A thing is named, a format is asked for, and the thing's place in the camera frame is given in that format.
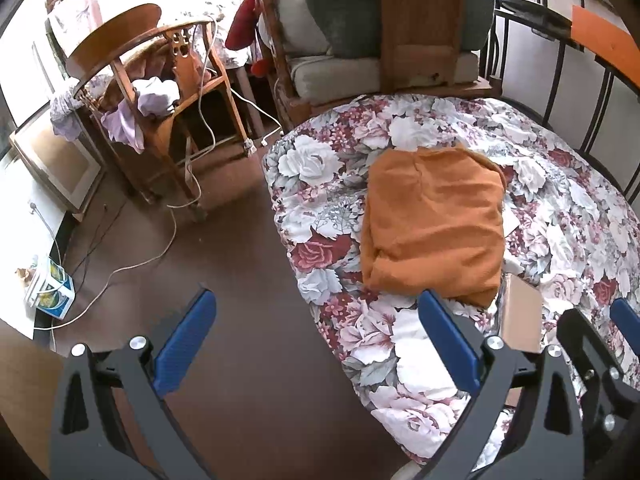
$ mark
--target chair backrest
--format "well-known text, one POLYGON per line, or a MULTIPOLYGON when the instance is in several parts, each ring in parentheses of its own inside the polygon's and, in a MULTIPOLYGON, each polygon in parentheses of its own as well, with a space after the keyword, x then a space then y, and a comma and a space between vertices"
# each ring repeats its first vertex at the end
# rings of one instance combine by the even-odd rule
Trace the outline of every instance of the chair backrest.
POLYGON ((381 0, 381 3, 382 91, 453 85, 465 0, 381 0))
POLYGON ((66 62, 66 71, 86 83, 113 59, 124 54, 123 46, 149 40, 146 36, 156 29, 161 14, 157 5, 143 4, 111 18, 76 47, 66 62))

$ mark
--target floral tablecloth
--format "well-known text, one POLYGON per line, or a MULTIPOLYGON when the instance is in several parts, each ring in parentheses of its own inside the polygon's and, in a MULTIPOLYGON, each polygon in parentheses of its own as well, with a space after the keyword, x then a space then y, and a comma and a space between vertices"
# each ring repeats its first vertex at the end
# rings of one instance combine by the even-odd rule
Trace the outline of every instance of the floral tablecloth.
MULTIPOLYGON (((639 309, 638 218, 622 195, 556 134, 498 100, 424 96, 363 98, 301 124, 264 157, 275 223, 313 320, 363 405, 419 463, 446 439, 469 396, 454 386, 417 316, 415 298, 367 290, 360 231, 367 172, 383 150, 462 143, 501 166, 504 206, 520 226, 506 237, 504 271, 544 297, 544 345, 556 322, 579 308, 614 351, 625 381, 640 366, 609 320, 623 297, 639 309)), ((492 307, 449 301, 485 334, 492 307)), ((584 391, 571 367, 576 395, 584 391)), ((505 409, 478 466, 493 461, 508 428, 505 409)))

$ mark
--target orange sweater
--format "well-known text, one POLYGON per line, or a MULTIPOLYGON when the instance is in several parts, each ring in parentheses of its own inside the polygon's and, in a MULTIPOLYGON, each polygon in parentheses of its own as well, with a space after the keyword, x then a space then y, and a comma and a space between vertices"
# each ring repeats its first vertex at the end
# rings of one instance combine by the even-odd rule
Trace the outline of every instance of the orange sweater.
POLYGON ((488 307, 504 255, 500 168, 465 148, 387 150, 369 169, 360 259, 372 290, 488 307))

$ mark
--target wooden chair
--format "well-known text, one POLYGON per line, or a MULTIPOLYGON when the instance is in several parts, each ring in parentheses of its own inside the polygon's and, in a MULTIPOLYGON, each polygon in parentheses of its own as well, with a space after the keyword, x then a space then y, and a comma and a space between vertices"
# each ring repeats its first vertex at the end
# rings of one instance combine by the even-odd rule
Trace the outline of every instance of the wooden chair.
MULTIPOLYGON (((188 149, 190 146, 194 150, 198 149, 188 129, 177 121, 180 113, 196 102, 200 94, 202 72, 198 71, 196 54, 191 46, 189 33, 191 27, 201 28, 205 49, 209 52, 209 60, 217 74, 204 84, 202 94, 213 90, 220 91, 236 128, 236 138, 244 141, 245 152, 248 155, 255 153, 255 148, 251 139, 247 137, 244 126, 242 126, 225 68, 220 62, 215 49, 210 48, 213 42, 210 21, 202 19, 157 27, 161 12, 160 7, 155 4, 143 4, 115 16, 94 30, 78 45, 66 62, 66 69, 69 75, 79 79, 79 83, 74 89, 74 94, 82 99, 92 110, 99 124, 97 103, 89 97, 84 90, 84 86, 104 67, 107 65, 111 67, 122 95, 132 110, 136 124, 142 130, 145 147, 152 150, 154 155, 160 159, 187 199, 191 201, 195 200, 196 196, 185 180, 185 174, 180 171, 169 155, 174 121, 177 122, 178 127, 187 137, 188 149), (175 106, 174 112, 165 118, 156 120, 145 117, 139 112, 136 92, 120 60, 120 56, 124 53, 154 38, 164 38, 172 46, 170 50, 173 58, 173 71, 175 81, 180 90, 180 101, 175 106)), ((136 190, 148 202, 151 202, 153 193, 150 192, 148 187, 141 184, 140 180, 122 164, 121 169, 136 190)))
MULTIPOLYGON (((490 82, 481 77, 470 83, 453 82, 460 53, 464 0, 381 0, 381 3, 381 92, 461 98, 500 96, 502 88, 497 78, 491 78, 490 82)), ((272 52, 258 35, 263 57, 273 61, 269 79, 286 130, 353 99, 312 105, 301 98, 292 81, 274 1, 256 0, 256 5, 262 11, 273 45, 272 52)))

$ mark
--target wooden floor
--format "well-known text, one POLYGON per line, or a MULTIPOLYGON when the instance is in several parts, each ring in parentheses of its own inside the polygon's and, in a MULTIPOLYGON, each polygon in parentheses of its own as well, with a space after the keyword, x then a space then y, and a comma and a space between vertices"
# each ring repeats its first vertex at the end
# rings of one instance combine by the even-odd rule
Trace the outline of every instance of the wooden floor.
MULTIPOLYGON (((56 330, 58 352, 68 355, 76 342, 117 348, 185 305, 203 283, 216 294, 218 318, 167 402, 217 478, 388 480, 407 458, 361 405, 300 298, 273 224, 262 153, 247 159, 238 145, 223 146, 197 166, 207 220, 194 223, 180 212, 164 259, 117 275, 84 317, 56 330)), ((72 236, 67 269, 86 253, 102 215, 100 232, 125 200, 111 180, 101 184, 72 236)), ((129 201, 92 254, 67 319, 112 270, 158 254, 172 228, 166 208, 129 201)), ((80 270, 76 287, 81 277, 80 270)), ((136 450, 152 463, 118 399, 136 450)))

